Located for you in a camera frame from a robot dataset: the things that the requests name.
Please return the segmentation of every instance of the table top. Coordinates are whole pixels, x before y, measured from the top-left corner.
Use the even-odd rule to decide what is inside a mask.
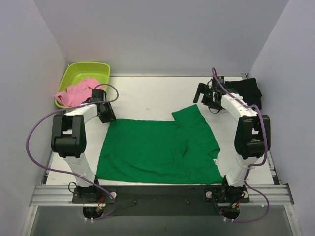
[[[210,77],[111,77],[110,84],[119,91],[119,99],[112,103],[117,118],[135,120],[173,121],[172,112],[193,105],[198,83],[206,83]],[[241,80],[242,77],[226,77],[226,81]],[[115,97],[115,92],[108,89],[108,99]],[[219,144],[218,168],[222,176],[227,174],[235,161],[236,151],[234,137],[237,121],[226,110],[218,114],[210,113],[207,106],[201,103],[198,107],[210,125]],[[88,121],[85,125],[87,136],[86,158],[91,170],[96,173],[100,151],[106,136],[109,123],[103,124],[98,117]],[[71,171],[68,164],[53,153],[51,168]],[[269,163],[251,170],[248,184],[274,184]],[[50,171],[46,185],[68,185],[75,181],[72,175]],[[111,180],[99,180],[100,185],[159,185],[151,183],[133,183]]]

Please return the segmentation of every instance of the purple cable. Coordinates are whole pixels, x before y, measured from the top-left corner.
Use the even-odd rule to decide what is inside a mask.
[[[79,177],[80,179],[84,180],[85,182],[87,182],[87,183],[89,183],[89,184],[91,184],[91,185],[93,185],[93,186],[99,188],[99,189],[102,190],[103,192],[107,193],[107,194],[114,200],[114,208],[113,208],[109,213],[107,213],[107,214],[105,214],[105,215],[102,215],[101,217],[99,217],[99,218],[97,218],[97,219],[95,219],[95,220],[103,219],[103,218],[109,216],[110,214],[112,214],[112,213],[115,211],[117,203],[116,203],[116,200],[115,200],[114,196],[113,196],[110,192],[108,192],[106,189],[104,189],[103,187],[99,186],[99,185],[96,184],[96,183],[93,183],[93,182],[89,181],[88,179],[86,179],[85,177],[81,176],[81,175],[78,174],[78,173],[53,169],[53,168],[50,168],[50,167],[46,167],[46,166],[40,164],[39,162],[37,162],[37,161],[33,158],[32,154],[31,154],[31,152],[30,152],[30,138],[31,138],[31,135],[32,135],[32,133],[34,132],[34,130],[39,126],[39,124],[42,123],[45,119],[47,119],[48,117],[50,117],[51,115],[53,115],[53,114],[55,114],[55,113],[63,112],[63,111],[68,111],[68,110],[73,110],[73,109],[85,107],[85,106],[91,105],[91,104],[110,103],[110,102],[114,102],[114,101],[116,101],[116,100],[118,99],[119,93],[118,93],[118,90],[117,90],[114,86],[109,85],[109,84],[99,84],[98,86],[101,86],[101,85],[107,85],[107,86],[109,86],[109,87],[112,87],[112,88],[115,90],[115,92],[117,93],[116,98],[113,99],[113,100],[110,100],[110,101],[90,102],[90,103],[88,103],[88,104],[84,104],[84,105],[80,105],[80,106],[76,106],[76,107],[62,108],[62,109],[58,109],[58,110],[56,110],[56,111],[53,111],[53,112],[51,112],[51,113],[45,115],[45,116],[44,116],[43,118],[41,118],[41,119],[33,126],[33,128],[30,130],[30,132],[29,132],[29,134],[28,134],[28,137],[26,138],[26,144],[25,144],[26,152],[27,152],[29,158],[31,159],[31,161],[32,161],[33,163],[35,163],[35,164],[38,165],[39,167],[41,167],[41,168],[43,168],[43,169],[46,169],[46,170],[49,170],[49,171],[54,171],[54,172],[59,172],[59,173],[64,173],[64,174],[69,174],[69,175],[77,176],[77,177]]]
[[[266,163],[267,161],[267,155],[268,155],[268,143],[267,143],[267,135],[266,135],[266,130],[265,130],[265,125],[264,125],[264,121],[263,121],[263,118],[262,118],[262,114],[260,112],[260,109],[256,106],[256,105],[251,105],[251,106],[248,106],[248,105],[245,105],[244,103],[242,103],[239,99],[235,98],[235,96],[233,96],[229,91],[226,90],[226,88],[220,83],[220,81],[218,80],[217,78],[217,71],[214,67],[212,67],[212,75],[213,77],[215,78],[215,80],[217,81],[217,83],[220,85],[220,87],[229,95],[231,96],[232,98],[234,98],[238,103],[240,103],[241,105],[243,105],[245,108],[255,108],[257,113],[258,113],[258,117],[259,117],[259,120],[260,120],[260,125],[261,125],[261,131],[262,131],[262,137],[264,139],[264,147],[265,147],[265,152],[264,152],[264,158],[263,158],[263,161],[261,163],[258,163],[258,164],[249,164],[248,165],[248,169],[246,171],[246,174],[245,174],[245,177],[244,177],[244,183],[246,185],[247,188],[261,194],[267,201],[267,209],[266,209],[266,212],[259,218],[256,218],[256,219],[252,219],[252,220],[234,220],[233,222],[235,223],[250,223],[250,222],[255,222],[255,221],[258,221],[258,220],[261,220],[263,218],[266,217],[266,215],[268,214],[269,212],[269,208],[270,208],[270,203],[269,203],[269,200],[267,198],[267,196],[265,194],[263,194],[262,192],[260,192],[259,190],[257,189],[254,189],[253,187],[250,187],[247,182],[246,182],[246,179],[248,177],[248,174],[250,173],[250,167],[251,166],[262,166]]]

